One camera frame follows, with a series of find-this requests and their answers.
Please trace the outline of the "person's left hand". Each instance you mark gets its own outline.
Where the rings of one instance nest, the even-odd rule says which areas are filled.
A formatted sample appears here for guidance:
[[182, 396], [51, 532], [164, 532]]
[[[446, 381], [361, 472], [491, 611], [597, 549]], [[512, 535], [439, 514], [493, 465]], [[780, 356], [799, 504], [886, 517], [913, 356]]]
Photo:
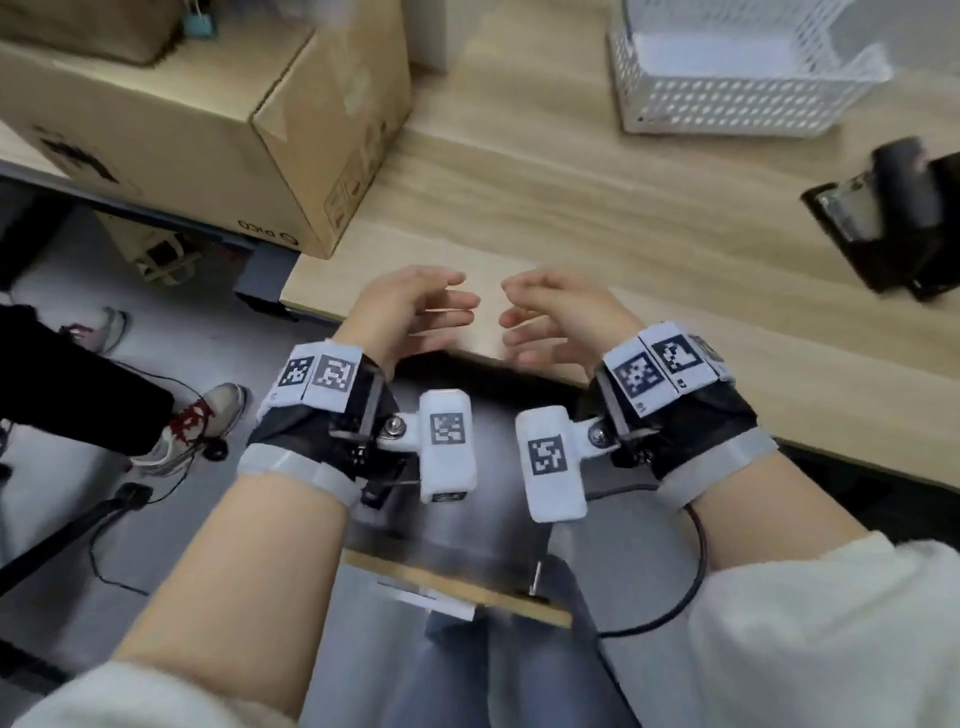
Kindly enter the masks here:
[[338, 344], [361, 349], [387, 381], [393, 379], [402, 360], [417, 357], [402, 354], [402, 325], [406, 323], [402, 269], [381, 275], [367, 284], [332, 336]]

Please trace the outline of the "person's right forearm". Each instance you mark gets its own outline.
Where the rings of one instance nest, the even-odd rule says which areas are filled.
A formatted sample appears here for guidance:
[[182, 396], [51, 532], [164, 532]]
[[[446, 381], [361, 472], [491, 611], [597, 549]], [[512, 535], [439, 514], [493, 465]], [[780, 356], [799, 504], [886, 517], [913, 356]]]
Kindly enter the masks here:
[[710, 585], [806, 581], [896, 554], [780, 452], [709, 486], [692, 507], [709, 542]]

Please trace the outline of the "person's left forearm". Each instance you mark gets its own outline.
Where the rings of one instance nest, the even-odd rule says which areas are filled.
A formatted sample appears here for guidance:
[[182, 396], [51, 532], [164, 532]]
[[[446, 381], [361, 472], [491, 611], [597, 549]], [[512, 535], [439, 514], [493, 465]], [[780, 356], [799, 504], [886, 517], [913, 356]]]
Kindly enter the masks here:
[[350, 513], [292, 477], [240, 474], [113, 660], [298, 719]]

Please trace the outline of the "wooden board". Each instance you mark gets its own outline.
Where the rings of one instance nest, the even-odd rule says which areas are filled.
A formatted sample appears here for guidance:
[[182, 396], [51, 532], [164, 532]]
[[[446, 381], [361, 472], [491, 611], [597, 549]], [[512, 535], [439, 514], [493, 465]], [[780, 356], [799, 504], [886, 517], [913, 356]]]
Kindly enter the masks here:
[[448, 598], [502, 609], [547, 625], [571, 628], [572, 614], [563, 607], [533, 596], [487, 588], [461, 578], [435, 573], [425, 568], [402, 564], [347, 548], [342, 552], [345, 564], [417, 588], [426, 588]]

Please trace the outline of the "red and white sneaker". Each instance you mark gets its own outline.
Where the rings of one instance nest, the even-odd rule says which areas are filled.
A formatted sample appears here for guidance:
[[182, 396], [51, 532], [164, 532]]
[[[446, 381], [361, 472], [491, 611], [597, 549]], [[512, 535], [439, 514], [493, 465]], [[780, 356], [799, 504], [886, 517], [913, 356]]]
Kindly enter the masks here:
[[249, 402], [247, 388], [222, 383], [180, 409], [160, 431], [153, 448], [130, 462], [140, 472], [166, 476], [199, 455], [211, 440], [223, 440], [241, 420]]

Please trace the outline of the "beige tote bag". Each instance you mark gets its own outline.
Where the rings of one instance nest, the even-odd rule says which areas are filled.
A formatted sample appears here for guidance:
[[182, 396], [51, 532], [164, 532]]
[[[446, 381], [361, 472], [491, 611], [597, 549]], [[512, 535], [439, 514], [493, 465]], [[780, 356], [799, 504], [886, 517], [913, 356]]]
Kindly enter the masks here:
[[203, 253], [180, 232], [94, 212], [120, 256], [148, 284], [183, 285], [196, 273]]

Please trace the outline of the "large cardboard box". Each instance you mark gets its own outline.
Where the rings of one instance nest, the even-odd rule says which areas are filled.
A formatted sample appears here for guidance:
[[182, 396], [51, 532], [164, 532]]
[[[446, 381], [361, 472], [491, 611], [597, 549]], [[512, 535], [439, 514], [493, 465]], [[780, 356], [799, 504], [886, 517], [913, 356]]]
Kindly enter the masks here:
[[80, 188], [330, 259], [410, 114], [402, 0], [217, 25], [152, 67], [0, 41], [0, 120]]

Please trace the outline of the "white perforated plastic basket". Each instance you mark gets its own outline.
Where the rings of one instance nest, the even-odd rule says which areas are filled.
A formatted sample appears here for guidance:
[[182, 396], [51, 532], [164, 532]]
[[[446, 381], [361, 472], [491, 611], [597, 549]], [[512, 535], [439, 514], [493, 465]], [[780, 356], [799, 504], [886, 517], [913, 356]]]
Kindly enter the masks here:
[[854, 0], [611, 0], [621, 127], [637, 136], [815, 138], [894, 68], [881, 43], [842, 59]]

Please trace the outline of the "person's blue jeans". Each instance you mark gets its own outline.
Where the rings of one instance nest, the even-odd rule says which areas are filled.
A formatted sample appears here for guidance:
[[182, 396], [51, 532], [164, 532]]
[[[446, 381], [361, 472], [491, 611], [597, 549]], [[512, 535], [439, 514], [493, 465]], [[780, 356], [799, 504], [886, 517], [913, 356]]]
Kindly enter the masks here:
[[600, 657], [570, 551], [539, 580], [571, 629], [498, 611], [472, 621], [377, 599], [343, 564], [297, 728], [639, 728]]

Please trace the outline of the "teal padlock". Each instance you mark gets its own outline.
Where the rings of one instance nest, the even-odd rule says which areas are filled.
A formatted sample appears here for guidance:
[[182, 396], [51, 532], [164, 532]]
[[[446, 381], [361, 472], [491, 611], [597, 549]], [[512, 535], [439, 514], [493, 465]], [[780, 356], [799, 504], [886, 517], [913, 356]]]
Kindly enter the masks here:
[[185, 38], [210, 41], [217, 37], [217, 25], [212, 11], [213, 0], [181, 0], [183, 15], [181, 29]]

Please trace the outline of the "black tape dispenser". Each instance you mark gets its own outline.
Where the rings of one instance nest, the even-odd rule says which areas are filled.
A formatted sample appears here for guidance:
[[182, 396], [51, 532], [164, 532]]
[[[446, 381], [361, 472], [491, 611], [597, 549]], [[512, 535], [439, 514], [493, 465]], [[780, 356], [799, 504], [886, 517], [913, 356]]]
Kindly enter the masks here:
[[874, 294], [926, 303], [960, 289], [960, 151], [931, 159], [918, 137], [897, 139], [799, 200]]

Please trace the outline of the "person's white right sleeve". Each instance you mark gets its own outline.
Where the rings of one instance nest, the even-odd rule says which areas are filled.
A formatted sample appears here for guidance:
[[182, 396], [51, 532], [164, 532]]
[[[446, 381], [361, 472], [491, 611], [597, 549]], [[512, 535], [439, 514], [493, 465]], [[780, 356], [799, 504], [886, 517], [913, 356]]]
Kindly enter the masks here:
[[709, 577], [689, 614], [707, 728], [960, 728], [960, 553], [881, 533]]

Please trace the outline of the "person's white sleeve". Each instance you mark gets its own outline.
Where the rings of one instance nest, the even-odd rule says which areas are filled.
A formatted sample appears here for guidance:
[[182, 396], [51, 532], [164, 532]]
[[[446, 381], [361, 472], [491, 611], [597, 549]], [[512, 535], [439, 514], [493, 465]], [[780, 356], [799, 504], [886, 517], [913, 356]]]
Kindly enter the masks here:
[[707, 728], [960, 728], [960, 553], [881, 533], [709, 577], [689, 614]]
[[183, 678], [109, 661], [42, 698], [10, 728], [301, 728], [257, 702]]

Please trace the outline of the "black tripod leg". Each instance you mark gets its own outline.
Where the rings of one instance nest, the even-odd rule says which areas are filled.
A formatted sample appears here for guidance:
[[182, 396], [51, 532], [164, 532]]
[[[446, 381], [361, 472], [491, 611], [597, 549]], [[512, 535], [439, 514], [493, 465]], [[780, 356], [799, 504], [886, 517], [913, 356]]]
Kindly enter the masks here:
[[113, 497], [69, 520], [51, 535], [0, 566], [0, 598], [38, 572], [72, 545], [86, 537], [102, 535], [130, 513], [142, 510], [154, 494], [154, 489], [138, 482], [126, 482]]

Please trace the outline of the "small cardboard box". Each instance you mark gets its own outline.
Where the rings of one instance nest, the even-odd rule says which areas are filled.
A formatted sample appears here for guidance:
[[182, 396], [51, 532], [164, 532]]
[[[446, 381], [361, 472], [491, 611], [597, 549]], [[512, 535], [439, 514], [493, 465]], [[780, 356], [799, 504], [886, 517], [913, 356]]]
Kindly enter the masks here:
[[0, 0], [0, 40], [145, 67], [185, 10], [185, 0]]

